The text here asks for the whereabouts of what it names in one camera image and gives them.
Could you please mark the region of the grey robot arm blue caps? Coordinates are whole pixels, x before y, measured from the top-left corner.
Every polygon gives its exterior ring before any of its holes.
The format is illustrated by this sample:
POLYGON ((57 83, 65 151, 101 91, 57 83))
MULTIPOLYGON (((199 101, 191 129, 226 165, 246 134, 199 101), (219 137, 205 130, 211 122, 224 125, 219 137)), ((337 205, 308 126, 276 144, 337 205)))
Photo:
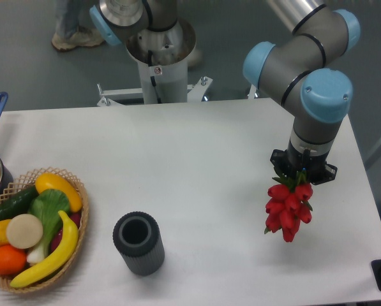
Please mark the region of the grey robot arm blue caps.
MULTIPOLYGON (((282 47, 261 42, 243 63, 243 75, 294 116, 286 150, 271 163, 281 178, 318 185, 334 180, 326 159, 353 96, 351 81, 327 66, 359 40, 357 18, 330 10, 323 1, 270 1, 292 33, 282 47)), ((196 46, 192 26, 176 1, 100 1, 91 20, 110 45, 126 46, 137 62, 145 103, 188 102, 188 63, 196 46)))

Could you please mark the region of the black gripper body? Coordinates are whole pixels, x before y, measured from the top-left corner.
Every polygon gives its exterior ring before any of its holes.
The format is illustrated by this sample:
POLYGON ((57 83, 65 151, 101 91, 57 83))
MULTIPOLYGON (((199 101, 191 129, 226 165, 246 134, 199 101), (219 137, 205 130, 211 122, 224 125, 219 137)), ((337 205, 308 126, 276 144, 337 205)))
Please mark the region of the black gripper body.
POLYGON ((289 142, 287 150, 273 150, 270 162, 281 178, 297 180, 298 174, 305 172, 307 182, 319 185, 333 181, 338 171, 337 167, 327 163, 327 155, 315 156, 309 149, 300 152, 289 142))

